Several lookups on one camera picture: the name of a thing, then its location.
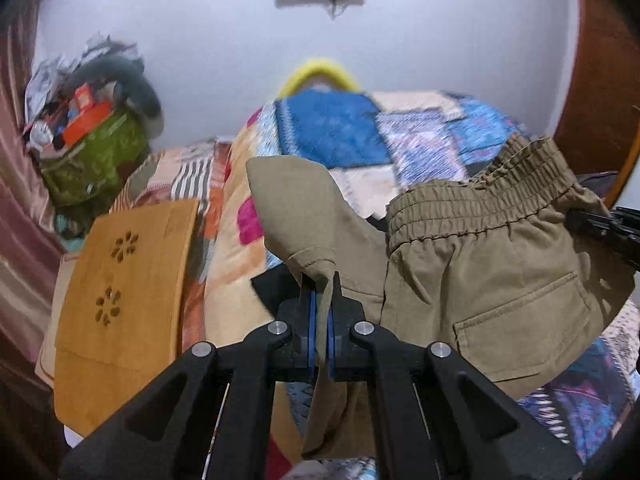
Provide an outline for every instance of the blue fabric patch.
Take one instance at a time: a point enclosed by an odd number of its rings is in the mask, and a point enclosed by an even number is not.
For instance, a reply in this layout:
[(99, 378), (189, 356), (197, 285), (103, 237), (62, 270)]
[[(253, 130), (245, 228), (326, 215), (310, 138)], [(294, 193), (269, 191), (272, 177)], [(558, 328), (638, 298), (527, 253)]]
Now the blue fabric patch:
[(307, 90), (276, 102), (283, 155), (297, 155), (326, 168), (391, 164), (376, 128), (378, 108), (364, 95)]
[(465, 118), (449, 121), (446, 127), (453, 136), (465, 164), (491, 160), (518, 124), (497, 108), (473, 97), (459, 97)]

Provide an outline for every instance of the elastic waistband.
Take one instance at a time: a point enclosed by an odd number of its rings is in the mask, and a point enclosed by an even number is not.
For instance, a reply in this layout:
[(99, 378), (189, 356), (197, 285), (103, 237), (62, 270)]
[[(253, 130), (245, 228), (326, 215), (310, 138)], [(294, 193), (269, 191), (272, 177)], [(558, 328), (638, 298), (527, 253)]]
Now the elastic waistband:
[(393, 199), (386, 214), (389, 248), (394, 251), (413, 240), (479, 233), (517, 222), (575, 184), (575, 175), (550, 137), (526, 144), (514, 134), (480, 178), (431, 180)]

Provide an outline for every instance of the magenta patch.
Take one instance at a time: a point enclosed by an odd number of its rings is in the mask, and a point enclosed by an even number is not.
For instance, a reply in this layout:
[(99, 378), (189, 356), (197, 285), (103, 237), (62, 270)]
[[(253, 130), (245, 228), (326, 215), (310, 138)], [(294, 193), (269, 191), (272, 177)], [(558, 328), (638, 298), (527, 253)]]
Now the magenta patch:
[(247, 198), (238, 208), (238, 231), (242, 245), (249, 245), (258, 238), (262, 238), (262, 226), (252, 197)]
[(255, 112), (255, 114), (253, 114), (251, 117), (249, 117), (249, 120), (246, 122), (247, 127), (251, 126), (252, 124), (255, 123), (255, 121), (258, 120), (258, 116), (260, 115), (260, 112), (262, 111), (262, 108), (258, 108)]

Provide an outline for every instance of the green bag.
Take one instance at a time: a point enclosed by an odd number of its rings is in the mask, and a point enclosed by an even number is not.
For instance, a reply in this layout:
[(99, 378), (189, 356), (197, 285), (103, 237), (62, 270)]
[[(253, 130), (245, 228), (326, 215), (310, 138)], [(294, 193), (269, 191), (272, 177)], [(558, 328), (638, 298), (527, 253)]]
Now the green bag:
[(56, 212), (87, 232), (107, 213), (127, 177), (148, 154), (148, 140), (138, 119), (114, 110), (64, 155), (40, 161), (40, 171)]

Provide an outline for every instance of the flower cutout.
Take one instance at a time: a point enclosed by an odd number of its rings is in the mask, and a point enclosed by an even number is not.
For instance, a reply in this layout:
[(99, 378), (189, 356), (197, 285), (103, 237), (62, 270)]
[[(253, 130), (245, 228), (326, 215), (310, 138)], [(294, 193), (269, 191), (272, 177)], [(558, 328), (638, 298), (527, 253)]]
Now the flower cutout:
[(122, 297), (119, 290), (113, 290), (110, 286), (104, 291), (104, 296), (100, 296), (95, 300), (95, 304), (98, 307), (98, 311), (95, 313), (95, 322), (102, 322), (104, 326), (111, 323), (112, 317), (118, 317), (120, 315), (120, 307), (116, 305), (118, 300)]
[(138, 235), (127, 231), (124, 235), (124, 239), (118, 238), (115, 242), (113, 251), (111, 251), (111, 257), (115, 258), (120, 263), (126, 254), (133, 254), (136, 252), (136, 242), (138, 241)]

